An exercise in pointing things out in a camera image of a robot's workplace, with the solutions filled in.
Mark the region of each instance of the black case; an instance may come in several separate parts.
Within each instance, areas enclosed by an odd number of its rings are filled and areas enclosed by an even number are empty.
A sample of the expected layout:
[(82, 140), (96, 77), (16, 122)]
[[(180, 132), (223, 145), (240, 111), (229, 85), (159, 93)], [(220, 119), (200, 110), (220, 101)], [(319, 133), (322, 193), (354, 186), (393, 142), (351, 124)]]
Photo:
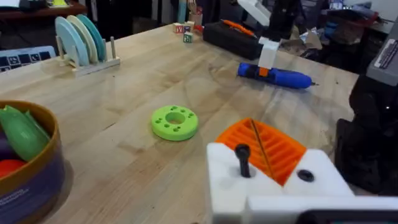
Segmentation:
[(259, 58), (262, 49), (257, 38), (232, 29), (223, 22), (206, 24), (203, 40), (249, 60)]

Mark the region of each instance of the blue-green object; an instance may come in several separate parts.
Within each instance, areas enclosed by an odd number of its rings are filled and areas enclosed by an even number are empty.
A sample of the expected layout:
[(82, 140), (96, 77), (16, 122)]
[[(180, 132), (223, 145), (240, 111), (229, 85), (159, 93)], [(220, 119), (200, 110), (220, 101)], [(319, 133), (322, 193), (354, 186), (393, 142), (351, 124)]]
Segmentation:
[(164, 106), (152, 114), (152, 130), (159, 137), (170, 141), (191, 138), (198, 129), (198, 117), (183, 106)]
[[(89, 65), (88, 53), (86, 46), (84, 45), (81, 37), (79, 36), (76, 29), (63, 17), (57, 17), (55, 19), (55, 31), (61, 38), (63, 47), (67, 52), (68, 56), (76, 62), (79, 60), (81, 66)], [(74, 54), (73, 46), (77, 49), (77, 55)]]
[(42, 152), (49, 139), (19, 110), (0, 109), (0, 123), (11, 147), (18, 156), (30, 161)]
[(87, 18), (85, 15), (77, 15), (77, 18), (87, 27), (88, 32), (90, 32), (91, 36), (94, 39), (95, 46), (97, 48), (97, 53), (98, 53), (98, 60), (103, 61), (105, 60), (105, 45), (102, 40), (102, 36), (98, 29), (95, 27), (93, 22)]

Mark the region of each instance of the green leaf-shaped object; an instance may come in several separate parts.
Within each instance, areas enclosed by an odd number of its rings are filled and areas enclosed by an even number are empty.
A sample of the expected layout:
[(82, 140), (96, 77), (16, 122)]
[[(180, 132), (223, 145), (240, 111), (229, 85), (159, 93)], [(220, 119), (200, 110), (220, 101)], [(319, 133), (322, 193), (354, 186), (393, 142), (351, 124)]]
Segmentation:
[(26, 111), (25, 116), (27, 117), (27, 119), (29, 119), (30, 122), (32, 122), (36, 128), (42, 133), (44, 134), (44, 136), (47, 138), (47, 140), (50, 140), (50, 136), (49, 134), (47, 134), (47, 132), (41, 127), (41, 125), (38, 124), (38, 122), (36, 121), (36, 119), (30, 114), (30, 111)]
[(29, 118), (11, 106), (0, 110), (0, 123), (9, 144), (25, 161), (37, 156), (49, 142)]

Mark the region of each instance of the blue electric screwdriver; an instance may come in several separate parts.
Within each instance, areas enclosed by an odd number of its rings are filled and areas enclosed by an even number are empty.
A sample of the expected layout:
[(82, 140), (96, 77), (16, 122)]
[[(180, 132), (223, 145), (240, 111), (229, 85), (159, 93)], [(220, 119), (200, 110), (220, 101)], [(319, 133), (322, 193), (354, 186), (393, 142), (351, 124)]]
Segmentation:
[(311, 77), (300, 72), (293, 72), (272, 68), (268, 71), (268, 76), (262, 77), (259, 75), (259, 67), (248, 63), (241, 63), (238, 68), (238, 75), (240, 77), (253, 78), (262, 82), (267, 82), (279, 86), (305, 89), (312, 85), (317, 85), (312, 82)]

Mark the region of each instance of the purple object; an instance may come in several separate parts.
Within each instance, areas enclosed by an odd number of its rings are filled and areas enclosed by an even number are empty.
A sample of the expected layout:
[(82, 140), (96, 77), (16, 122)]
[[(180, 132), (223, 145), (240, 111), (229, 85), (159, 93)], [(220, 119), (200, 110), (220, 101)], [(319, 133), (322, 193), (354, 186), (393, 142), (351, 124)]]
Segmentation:
[(3, 159), (19, 159), (19, 157), (8, 143), (6, 134), (0, 132), (0, 161)]

